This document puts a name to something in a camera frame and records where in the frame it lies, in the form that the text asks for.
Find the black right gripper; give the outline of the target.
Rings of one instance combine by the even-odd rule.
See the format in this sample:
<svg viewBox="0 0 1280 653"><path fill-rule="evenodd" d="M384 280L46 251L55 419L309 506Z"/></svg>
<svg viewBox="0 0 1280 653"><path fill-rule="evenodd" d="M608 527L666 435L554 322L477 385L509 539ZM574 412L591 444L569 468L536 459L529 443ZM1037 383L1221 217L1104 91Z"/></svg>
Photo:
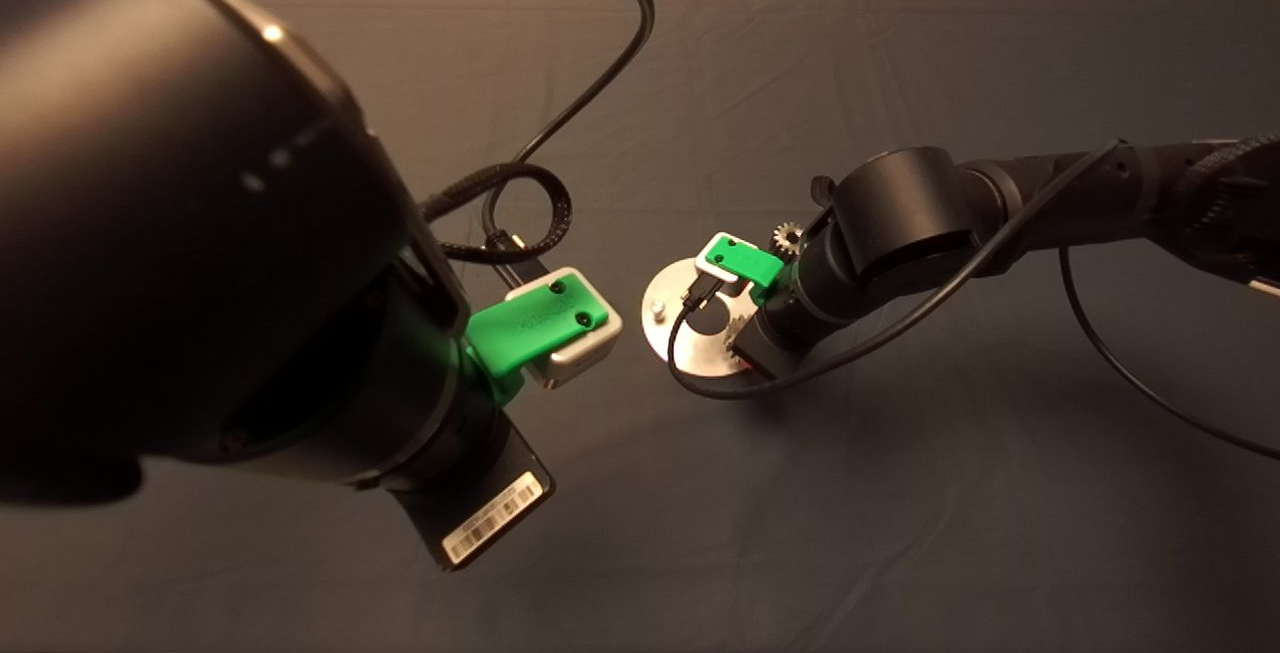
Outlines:
<svg viewBox="0 0 1280 653"><path fill-rule="evenodd" d="M792 293L771 296L739 330L739 371L767 379L796 373L817 347L809 311Z"/></svg>

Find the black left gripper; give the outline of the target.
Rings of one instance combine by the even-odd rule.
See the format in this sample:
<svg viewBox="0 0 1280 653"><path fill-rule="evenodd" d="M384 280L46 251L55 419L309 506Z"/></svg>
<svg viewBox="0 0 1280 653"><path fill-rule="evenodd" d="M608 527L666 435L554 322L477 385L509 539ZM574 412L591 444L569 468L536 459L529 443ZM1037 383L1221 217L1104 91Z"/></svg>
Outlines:
<svg viewBox="0 0 1280 653"><path fill-rule="evenodd" d="M461 469L415 490L393 490L431 560L461 571L556 493L556 480L509 419Z"/></svg>

